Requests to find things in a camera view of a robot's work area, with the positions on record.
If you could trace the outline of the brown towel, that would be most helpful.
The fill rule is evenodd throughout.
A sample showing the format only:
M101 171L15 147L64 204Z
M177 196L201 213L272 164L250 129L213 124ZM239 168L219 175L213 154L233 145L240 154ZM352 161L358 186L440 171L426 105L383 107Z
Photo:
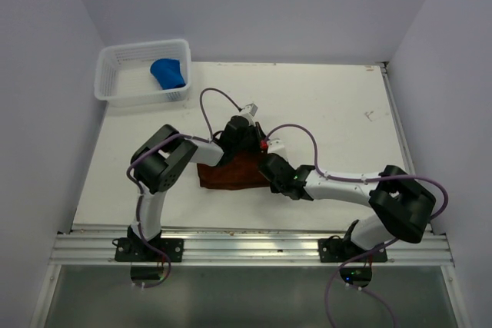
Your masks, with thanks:
M206 189L224 191L269 187L270 182L258 170L266 157L264 152L242 151L225 166L197 164L199 184Z

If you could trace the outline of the blue towel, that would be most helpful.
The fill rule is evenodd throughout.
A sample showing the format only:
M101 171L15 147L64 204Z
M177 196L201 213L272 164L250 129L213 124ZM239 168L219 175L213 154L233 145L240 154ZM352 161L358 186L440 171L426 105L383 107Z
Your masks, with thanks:
M150 73L162 90L183 88L185 86L179 60L170 58L158 59L152 63Z

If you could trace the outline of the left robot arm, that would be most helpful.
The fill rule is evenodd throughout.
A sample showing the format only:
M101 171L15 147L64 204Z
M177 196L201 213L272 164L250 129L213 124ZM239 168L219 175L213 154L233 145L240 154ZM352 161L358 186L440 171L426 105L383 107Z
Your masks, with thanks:
M205 189L239 191L268 186L258 171L265 158L266 135L260 124L233 116L224 130L209 139L162 126L132 156L127 177L139 195L135 219L128 228L133 252L142 260L156 258L160 246L161 213L166 193L189 164L196 164Z

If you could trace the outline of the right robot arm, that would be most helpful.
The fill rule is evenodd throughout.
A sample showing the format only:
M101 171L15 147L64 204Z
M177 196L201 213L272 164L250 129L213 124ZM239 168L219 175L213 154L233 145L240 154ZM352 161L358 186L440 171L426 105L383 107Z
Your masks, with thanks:
M274 194L292 200L338 200L372 209L372 216L353 221L343 237L318 242L323 262L361 260L392 240L420 243L436 203L430 191L394 165L387 165L373 178L343 177L320 174L312 165L293 168L280 155L268 154L258 170Z

